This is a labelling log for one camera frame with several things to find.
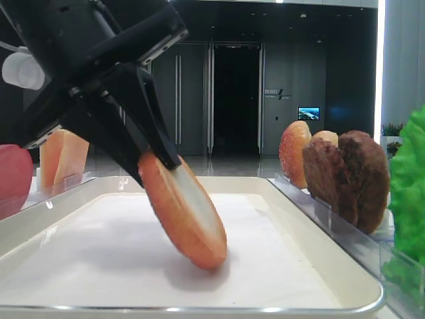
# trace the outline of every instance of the white cylinder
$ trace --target white cylinder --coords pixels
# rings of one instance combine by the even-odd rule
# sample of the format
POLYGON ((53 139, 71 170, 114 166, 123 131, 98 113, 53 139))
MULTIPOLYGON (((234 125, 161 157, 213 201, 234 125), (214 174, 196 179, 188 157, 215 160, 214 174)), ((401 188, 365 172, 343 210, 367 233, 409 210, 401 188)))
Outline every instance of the white cylinder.
POLYGON ((6 83, 29 90, 40 90, 45 79, 44 72, 34 57, 22 52, 13 53, 6 58, 2 75, 6 83))

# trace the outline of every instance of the display monitor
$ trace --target display monitor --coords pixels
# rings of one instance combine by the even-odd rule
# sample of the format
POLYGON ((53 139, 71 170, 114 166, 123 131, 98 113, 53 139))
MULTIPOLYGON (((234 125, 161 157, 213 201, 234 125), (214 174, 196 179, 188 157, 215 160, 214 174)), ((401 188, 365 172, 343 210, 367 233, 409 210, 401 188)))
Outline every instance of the display monitor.
POLYGON ((298 120, 318 121, 320 108, 298 108, 298 120))

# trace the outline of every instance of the toy lettuce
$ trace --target toy lettuce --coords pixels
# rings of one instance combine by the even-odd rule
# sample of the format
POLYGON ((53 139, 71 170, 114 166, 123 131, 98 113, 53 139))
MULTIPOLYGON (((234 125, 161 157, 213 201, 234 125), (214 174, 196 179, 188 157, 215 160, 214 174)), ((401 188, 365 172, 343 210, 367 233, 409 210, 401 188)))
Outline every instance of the toy lettuce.
MULTIPOLYGON (((389 208, 394 215, 394 244, 397 251, 425 266, 425 105, 411 114, 400 136, 403 145, 390 166, 389 208)), ((382 272, 417 305, 424 303, 419 266, 394 257, 382 272)))
POLYGON ((415 111, 391 161, 391 204, 396 248, 425 266, 425 106, 415 111))

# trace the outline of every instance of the red tomato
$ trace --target red tomato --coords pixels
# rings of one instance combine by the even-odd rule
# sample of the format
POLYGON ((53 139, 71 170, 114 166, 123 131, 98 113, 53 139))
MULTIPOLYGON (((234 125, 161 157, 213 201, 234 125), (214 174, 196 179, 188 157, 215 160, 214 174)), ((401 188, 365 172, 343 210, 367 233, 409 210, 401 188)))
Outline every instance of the red tomato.
POLYGON ((17 145, 0 145, 0 220, 21 210, 32 179, 30 153, 17 145))

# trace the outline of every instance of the sign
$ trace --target sign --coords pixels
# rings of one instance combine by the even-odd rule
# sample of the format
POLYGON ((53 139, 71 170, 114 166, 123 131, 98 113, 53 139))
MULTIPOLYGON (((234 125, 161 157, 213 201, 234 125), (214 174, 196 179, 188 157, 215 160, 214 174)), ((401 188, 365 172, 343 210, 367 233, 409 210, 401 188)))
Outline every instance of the sign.
POLYGON ((264 90, 264 97, 265 98, 277 98, 278 100, 290 100, 291 96, 287 94, 283 94, 284 89, 281 88, 280 90, 264 90))

